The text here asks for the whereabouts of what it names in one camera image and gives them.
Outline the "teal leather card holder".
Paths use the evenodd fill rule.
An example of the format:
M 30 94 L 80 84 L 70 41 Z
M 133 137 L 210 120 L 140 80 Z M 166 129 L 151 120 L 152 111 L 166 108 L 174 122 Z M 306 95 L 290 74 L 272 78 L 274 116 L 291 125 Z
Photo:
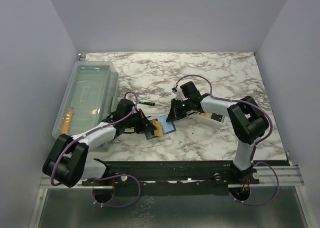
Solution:
M 163 129 L 163 136 L 168 135 L 170 133 L 176 132 L 176 127 L 173 122 L 166 122 L 168 115 L 162 115 L 156 119 L 150 120 L 153 122 L 153 120 L 158 120 L 162 124 L 162 129 Z M 154 132 L 145 132 L 145 137 L 147 140 L 153 139 L 153 138 L 162 138 L 162 137 L 157 137 L 154 136 Z

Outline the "credit cards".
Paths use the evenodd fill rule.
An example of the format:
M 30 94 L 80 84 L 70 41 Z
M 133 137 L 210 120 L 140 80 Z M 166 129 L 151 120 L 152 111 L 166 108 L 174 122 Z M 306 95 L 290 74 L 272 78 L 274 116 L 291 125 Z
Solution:
M 199 115 L 203 116 L 205 118 L 209 118 L 209 119 L 218 121 L 218 122 L 224 122 L 224 119 L 225 119 L 225 117 L 223 115 L 216 114 L 216 113 L 205 112 L 205 113 L 200 113 Z

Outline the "clear acrylic card box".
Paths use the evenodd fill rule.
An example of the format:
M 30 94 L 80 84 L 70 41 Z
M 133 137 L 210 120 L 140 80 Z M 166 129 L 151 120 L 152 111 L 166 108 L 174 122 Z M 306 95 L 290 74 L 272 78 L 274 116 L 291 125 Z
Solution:
M 225 126 L 225 117 L 216 113 L 196 113 L 192 116 L 192 119 L 197 123 L 202 123 L 215 129 Z

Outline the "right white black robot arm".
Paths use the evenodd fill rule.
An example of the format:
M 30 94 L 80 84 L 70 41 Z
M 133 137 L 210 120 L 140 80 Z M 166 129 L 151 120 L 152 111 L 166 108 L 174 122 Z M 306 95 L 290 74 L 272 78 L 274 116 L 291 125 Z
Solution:
M 267 129 L 272 132 L 273 125 L 268 114 L 260 108 L 251 96 L 240 100 L 220 98 L 211 93 L 201 94 L 190 81 L 180 87 L 172 88 L 175 98 L 171 99 L 170 111 L 166 119 L 173 122 L 199 113 L 216 113 L 228 117 L 238 139 L 236 155 L 230 178 L 234 183 L 243 183 L 248 178 L 247 170 L 252 167 L 256 146 L 263 140 Z

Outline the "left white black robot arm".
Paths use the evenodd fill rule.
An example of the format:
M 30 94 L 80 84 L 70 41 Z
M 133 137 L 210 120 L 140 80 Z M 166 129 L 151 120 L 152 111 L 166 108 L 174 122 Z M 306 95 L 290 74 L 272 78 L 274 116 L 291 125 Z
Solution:
M 121 99 L 117 108 L 96 127 L 78 135 L 60 135 L 42 167 L 43 174 L 49 176 L 52 185 L 63 184 L 73 187 L 81 179 L 93 178 L 99 185 L 110 182 L 111 173 L 102 161 L 88 161 L 88 153 L 106 144 L 126 129 L 136 134 L 156 131 L 156 126 L 147 119 L 142 109 L 128 99 Z

